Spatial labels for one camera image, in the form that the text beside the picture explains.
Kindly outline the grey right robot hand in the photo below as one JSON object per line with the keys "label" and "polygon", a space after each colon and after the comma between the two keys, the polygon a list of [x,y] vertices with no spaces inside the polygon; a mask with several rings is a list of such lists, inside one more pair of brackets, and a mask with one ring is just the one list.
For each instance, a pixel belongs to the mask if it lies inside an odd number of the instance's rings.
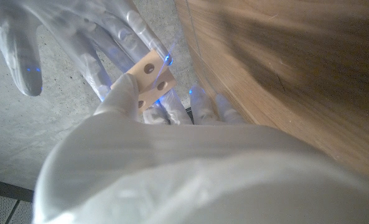
{"label": "grey right robot hand", "polygon": [[123,73],[155,50],[172,57],[132,0],[0,0],[0,49],[18,90],[42,92],[37,28],[45,26],[100,100],[112,85],[97,51]]}

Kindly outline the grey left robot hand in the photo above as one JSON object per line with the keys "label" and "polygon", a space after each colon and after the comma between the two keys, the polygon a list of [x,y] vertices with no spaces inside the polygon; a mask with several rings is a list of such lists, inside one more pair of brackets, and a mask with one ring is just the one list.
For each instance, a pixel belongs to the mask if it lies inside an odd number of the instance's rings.
{"label": "grey left robot hand", "polygon": [[120,76],[40,172],[34,223],[369,223],[369,179],[278,129],[144,124]]}

